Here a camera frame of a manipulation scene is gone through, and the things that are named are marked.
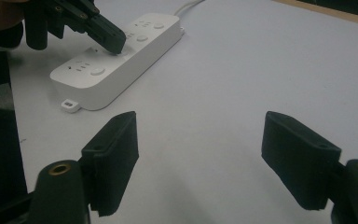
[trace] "white table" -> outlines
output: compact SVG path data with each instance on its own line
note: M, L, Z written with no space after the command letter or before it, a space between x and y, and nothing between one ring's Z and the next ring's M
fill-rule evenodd
M186 0L96 0L117 26ZM207 0L186 34L111 105L60 110L49 73L94 45L67 29L48 48L12 52L29 191L38 172L80 150L113 116L136 111L140 159L117 213L92 223L330 222L297 205L261 158L267 111L290 115L358 159L358 24L269 0Z

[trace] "white tabletop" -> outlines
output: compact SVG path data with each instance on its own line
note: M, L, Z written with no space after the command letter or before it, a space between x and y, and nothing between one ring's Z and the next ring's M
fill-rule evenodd
M186 0L96 0L124 26ZM290 115L358 159L358 24L269 0L207 0L182 39L111 105L60 110L49 73L95 44L69 28L13 50L11 77L29 191L39 171L78 160L113 116L136 111L140 159L116 214L92 223L331 223L303 210L261 158L267 111Z

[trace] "white cable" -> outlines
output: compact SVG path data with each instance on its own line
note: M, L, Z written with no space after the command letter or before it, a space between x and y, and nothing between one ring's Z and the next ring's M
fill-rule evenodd
M196 1L188 2L188 3L184 4L184 5L182 5L180 8L178 8L173 15L177 16L179 14L179 12L182 11L185 7L193 7L196 4L201 3L203 1L205 1L205 0L196 0Z

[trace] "power outlet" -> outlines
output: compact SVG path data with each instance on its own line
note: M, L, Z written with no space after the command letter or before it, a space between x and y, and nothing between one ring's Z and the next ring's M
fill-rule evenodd
M156 13L143 15L123 31L127 40L121 54L96 45L51 72L54 86L70 105L88 110L106 107L183 34L178 17ZM74 112L67 105L62 109Z

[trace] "wooden edge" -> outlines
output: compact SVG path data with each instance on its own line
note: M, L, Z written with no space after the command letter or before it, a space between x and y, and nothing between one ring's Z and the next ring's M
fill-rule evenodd
M334 10L328 7L319 7L313 4L299 2L297 0L273 0L275 2L284 3L293 7L302 7L311 11L323 13L329 16L337 17L346 21L353 21L358 23L358 15L354 15L348 12Z

